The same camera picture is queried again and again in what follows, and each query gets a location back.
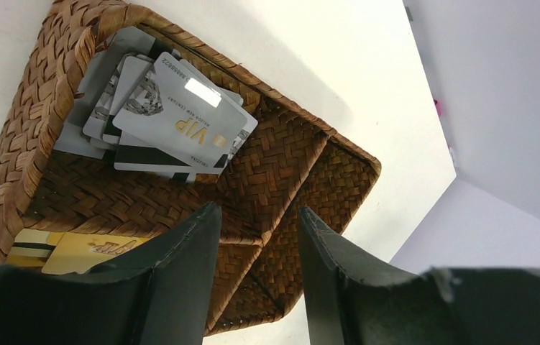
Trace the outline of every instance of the woven texture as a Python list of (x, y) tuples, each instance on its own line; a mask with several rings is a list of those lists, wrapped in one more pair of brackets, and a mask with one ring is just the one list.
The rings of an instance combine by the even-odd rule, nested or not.
[[(199, 175), (184, 185), (52, 151), (91, 58), (107, 37), (134, 25), (239, 93), (259, 121), (221, 176)], [(312, 207), (341, 231), (379, 173), (369, 153), (149, 9), (56, 0), (0, 134), (0, 262), (24, 227), (155, 236), (215, 201), (223, 228), (207, 333), (274, 321), (301, 294), (297, 207)]]

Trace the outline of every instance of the white table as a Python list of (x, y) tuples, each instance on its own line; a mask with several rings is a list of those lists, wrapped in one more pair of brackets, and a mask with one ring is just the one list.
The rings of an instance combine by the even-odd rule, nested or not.
[[(50, 0), (0, 1), (0, 129)], [(134, 0), (307, 108), (383, 165), (345, 236), (384, 260), (455, 171), (400, 0)], [(303, 304), (205, 344), (307, 344)]]

